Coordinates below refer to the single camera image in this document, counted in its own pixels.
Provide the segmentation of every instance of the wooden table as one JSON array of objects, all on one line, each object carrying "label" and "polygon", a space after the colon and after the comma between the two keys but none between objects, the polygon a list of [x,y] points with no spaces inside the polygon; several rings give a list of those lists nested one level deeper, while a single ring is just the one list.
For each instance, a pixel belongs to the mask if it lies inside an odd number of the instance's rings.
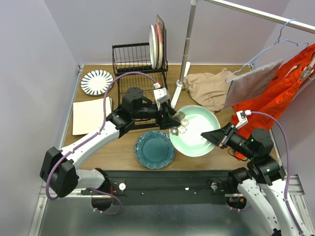
[{"label": "wooden table", "polygon": [[[225,67],[230,71],[235,71],[240,68],[239,65],[192,65],[190,67],[189,74],[205,72],[217,74]],[[85,65],[82,72],[82,77],[88,72],[97,69],[107,70],[114,75],[113,67],[111,65]],[[175,92],[175,83],[179,79],[180,69],[180,65],[169,65],[169,70],[167,72],[167,85],[171,96]],[[247,71],[249,71],[248,67],[244,68],[242,72],[245,73]],[[115,109],[118,105],[117,83],[115,83],[113,88],[108,92],[108,95],[113,98],[113,108]],[[79,87],[75,101],[82,102],[100,98],[102,98],[102,96],[86,95]],[[191,104],[197,105],[197,103],[191,99],[189,92],[183,90],[177,103],[176,110],[182,106]],[[221,127],[231,121],[231,115],[234,113],[235,111],[233,108],[216,113]],[[65,146],[82,138],[82,136],[72,135],[72,121],[73,116],[71,115],[64,142]],[[102,168],[103,170],[148,170],[139,163],[134,154],[135,143],[137,142],[138,138],[148,130],[152,129],[129,131],[120,139],[100,149],[82,165],[81,169],[91,170],[98,167]],[[163,170],[233,170],[245,166],[246,162],[239,161],[236,158],[230,156],[227,153],[227,149],[215,147],[215,149],[210,153],[201,157],[187,157],[178,151],[175,155],[174,161],[168,166],[164,167]]]}]

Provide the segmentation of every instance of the mint green bowl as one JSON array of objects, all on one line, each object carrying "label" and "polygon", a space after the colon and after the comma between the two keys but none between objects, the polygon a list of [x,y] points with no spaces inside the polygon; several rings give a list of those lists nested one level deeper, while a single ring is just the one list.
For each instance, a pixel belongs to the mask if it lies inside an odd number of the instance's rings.
[{"label": "mint green bowl", "polygon": [[178,136],[169,133],[170,140],[174,147],[182,154],[191,157],[203,156],[215,148],[215,145],[201,136],[201,133],[220,129],[217,117],[208,109],[189,105],[178,110],[184,112],[189,124],[187,131]]}]

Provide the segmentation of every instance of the pink plate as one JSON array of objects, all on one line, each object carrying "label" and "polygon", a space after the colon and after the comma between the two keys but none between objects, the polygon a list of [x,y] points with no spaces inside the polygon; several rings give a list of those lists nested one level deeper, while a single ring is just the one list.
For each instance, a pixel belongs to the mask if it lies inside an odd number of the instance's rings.
[{"label": "pink plate", "polygon": [[157,69],[160,69],[163,62],[163,37],[162,37],[161,28],[158,24],[155,24],[154,31],[157,36],[157,47],[158,47]]}]

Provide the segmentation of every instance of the beige cloth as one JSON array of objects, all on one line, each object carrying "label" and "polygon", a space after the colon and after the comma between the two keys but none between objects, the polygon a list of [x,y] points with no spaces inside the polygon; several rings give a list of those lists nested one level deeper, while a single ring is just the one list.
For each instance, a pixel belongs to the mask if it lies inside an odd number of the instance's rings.
[{"label": "beige cloth", "polygon": [[184,79],[184,89],[190,92],[193,100],[212,112],[220,111],[225,103],[230,83],[226,83],[227,76],[232,74],[224,68],[219,74],[211,73],[189,74]]}]

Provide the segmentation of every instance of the blue plate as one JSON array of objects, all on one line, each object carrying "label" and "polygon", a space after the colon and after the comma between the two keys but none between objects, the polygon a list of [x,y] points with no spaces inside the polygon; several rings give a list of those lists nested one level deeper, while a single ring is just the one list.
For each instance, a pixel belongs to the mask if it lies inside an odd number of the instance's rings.
[{"label": "blue plate", "polygon": [[136,145],[135,154],[141,165],[149,169],[160,169],[174,160],[175,148],[167,133],[149,131],[142,135]]}]

